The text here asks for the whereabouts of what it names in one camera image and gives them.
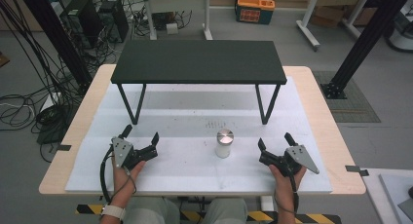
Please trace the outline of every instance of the black pole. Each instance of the black pole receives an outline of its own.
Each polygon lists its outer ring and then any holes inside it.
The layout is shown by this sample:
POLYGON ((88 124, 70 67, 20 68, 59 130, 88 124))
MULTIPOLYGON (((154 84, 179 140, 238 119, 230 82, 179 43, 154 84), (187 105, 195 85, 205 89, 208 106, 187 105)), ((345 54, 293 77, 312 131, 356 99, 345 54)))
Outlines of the black pole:
POLYGON ((362 31, 329 84, 321 84, 326 98, 343 98, 343 90, 407 0, 384 0, 362 31))
POLYGON ((92 82, 92 76, 61 26, 51 3, 49 0, 23 1, 67 65, 67 68, 79 85, 80 93, 85 94, 92 82))

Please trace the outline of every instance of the table leg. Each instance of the table leg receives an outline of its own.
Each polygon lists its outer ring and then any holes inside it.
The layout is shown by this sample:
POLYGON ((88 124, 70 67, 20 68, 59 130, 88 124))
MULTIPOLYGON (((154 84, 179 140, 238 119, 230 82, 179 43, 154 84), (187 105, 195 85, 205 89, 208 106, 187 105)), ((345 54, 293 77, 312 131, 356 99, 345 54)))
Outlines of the table leg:
POLYGON ((121 93, 122 100, 125 102, 125 106, 127 107, 128 114, 131 117, 131 122, 134 125, 137 125, 137 120, 139 119, 140 109, 142 108, 143 98, 145 97, 146 84, 143 84, 142 92, 140 93, 139 103, 137 104, 135 115, 133 115, 131 112, 131 106, 128 102, 127 96, 125 95, 125 91, 124 91, 124 88, 122 87, 122 84, 118 84, 118 89, 119 89, 119 92, 121 93))
POLYGON ((205 8, 206 22, 203 23, 204 34, 207 40, 213 40, 212 35, 210 34, 210 30, 209 30, 209 0, 206 0, 205 3, 206 3, 206 8, 205 8))
POLYGON ((361 12, 365 2, 367 0, 358 0, 355 9, 353 10, 352 14, 349 16, 349 19, 342 19, 341 21, 343 24, 350 30, 350 32, 355 35, 356 38, 360 36, 360 32, 353 26, 358 14, 361 12))
POLYGON ((255 85, 255 90, 257 92, 259 112, 261 114, 261 122, 263 125, 267 125, 268 120, 270 119, 271 113, 273 112, 274 104, 276 103, 277 95, 279 94, 281 85, 277 85, 276 88, 274 89, 274 93, 273 93, 273 96, 271 97, 270 104, 268 105, 268 110, 266 114, 264 114, 264 108, 262 107, 261 94, 259 92, 258 86, 259 85, 255 85))
POLYGON ((307 24, 310 20, 311 14, 313 13, 314 7, 316 6, 318 0, 310 0, 309 6, 307 8, 306 15, 304 15, 303 20, 297 20, 297 25, 313 45, 313 50, 316 52, 319 48, 319 41, 313 36, 310 30, 307 28, 307 24))
POLYGON ((148 17, 148 23, 149 23, 149 38, 151 40, 156 40, 157 35, 156 35, 156 30, 154 26, 154 21, 152 20, 152 9, 151 9, 151 4, 149 0, 143 0, 143 4, 145 5, 146 8, 146 16, 148 17))

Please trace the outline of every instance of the person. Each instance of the person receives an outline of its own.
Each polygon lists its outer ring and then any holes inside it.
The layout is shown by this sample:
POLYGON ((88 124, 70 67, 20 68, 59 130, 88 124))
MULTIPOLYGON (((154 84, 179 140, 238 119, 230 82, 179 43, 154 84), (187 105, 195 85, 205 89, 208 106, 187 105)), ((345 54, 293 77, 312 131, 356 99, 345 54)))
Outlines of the person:
MULTIPOLYGON (((145 162, 138 163, 131 171, 116 168, 113 164, 114 191, 111 206, 124 210, 126 224, 179 224, 180 213, 177 206, 166 198, 161 197, 136 197, 131 200, 135 190, 135 180, 143 170, 145 162)), ((293 191, 288 177, 283 177, 273 165, 269 170, 276 179, 275 200, 278 207, 278 223, 295 223, 293 191)), ((301 183, 306 168, 302 167, 295 175, 297 189, 301 183)), ((202 224, 242 224, 247 219, 247 209, 242 198, 218 198, 209 205, 202 224)), ((100 224, 121 223, 119 217, 102 215, 100 224)))

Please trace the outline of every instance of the orange toolbox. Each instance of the orange toolbox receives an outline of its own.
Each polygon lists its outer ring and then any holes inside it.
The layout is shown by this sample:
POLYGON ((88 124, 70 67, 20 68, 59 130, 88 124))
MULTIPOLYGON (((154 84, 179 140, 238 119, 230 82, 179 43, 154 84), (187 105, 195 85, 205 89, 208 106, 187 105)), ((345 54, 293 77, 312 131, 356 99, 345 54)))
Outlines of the orange toolbox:
POLYGON ((238 0, 237 21, 269 24, 275 8, 273 0, 238 0))

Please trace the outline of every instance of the hand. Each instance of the hand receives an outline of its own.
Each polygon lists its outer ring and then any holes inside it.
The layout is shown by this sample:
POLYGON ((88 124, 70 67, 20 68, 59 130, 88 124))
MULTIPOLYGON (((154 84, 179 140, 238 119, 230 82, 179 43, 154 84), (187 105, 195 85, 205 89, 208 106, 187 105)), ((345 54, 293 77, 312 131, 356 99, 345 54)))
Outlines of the hand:
MULTIPOLYGON (((289 177, 282 176, 282 173, 274 165, 269 165, 270 171, 276 179, 275 199, 279 208, 279 223, 295 223, 294 215, 294 196, 289 177)), ((301 169, 294 175, 296 188, 300 186, 301 179, 307 169, 301 169)))
POLYGON ((137 179, 139 173, 143 170, 145 162, 138 163, 133 169, 130 170, 130 175, 127 175, 124 168, 116 168, 115 160, 112 157, 113 166, 113 182, 115 195, 112 198, 112 205, 119 207, 126 207, 128 201, 135 190, 134 182, 137 179))

